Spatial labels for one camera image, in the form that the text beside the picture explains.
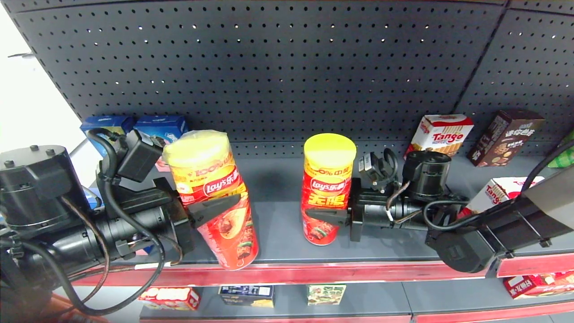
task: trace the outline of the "lay's logo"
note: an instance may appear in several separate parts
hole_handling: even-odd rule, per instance
[[[311,188],[323,192],[329,192],[329,193],[338,192],[342,190],[344,187],[345,182],[333,184],[333,183],[325,183],[315,178],[311,179]]]
[[[231,186],[233,186],[237,179],[239,178],[239,171],[237,167],[234,167],[231,173],[229,173],[224,178],[212,180],[211,182],[203,186],[203,191],[207,196],[212,196],[213,193],[223,191]]]

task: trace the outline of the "lay's chip canister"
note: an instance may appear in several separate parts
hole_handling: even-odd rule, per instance
[[[312,244],[328,245],[335,240],[339,227],[308,217],[305,210],[347,209],[356,146],[340,134],[321,133],[307,139],[303,151],[303,233]]]

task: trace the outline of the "green snack box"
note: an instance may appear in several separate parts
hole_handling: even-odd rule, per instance
[[[574,130],[564,137],[560,142],[560,145],[565,144],[566,142],[574,139]],[[552,168],[564,168],[574,164],[574,148],[566,149],[565,152],[558,155],[558,157],[554,158],[549,164],[548,167]]]
[[[307,285],[307,305],[338,305],[343,299],[347,285]]]

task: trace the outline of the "yellow lid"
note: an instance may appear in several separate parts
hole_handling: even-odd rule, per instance
[[[197,167],[214,160],[224,160],[231,151],[227,133],[198,130],[185,133],[164,147],[164,161],[174,167]]]
[[[357,147],[340,134],[320,133],[307,139],[303,151],[316,167],[343,168],[353,163]]]

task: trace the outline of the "white wall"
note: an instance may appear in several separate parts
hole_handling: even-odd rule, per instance
[[[3,8],[0,30],[0,152],[48,144],[71,152],[85,138],[80,120],[35,58],[7,58],[30,48]],[[94,181],[98,159],[91,144],[72,159],[83,185]]]

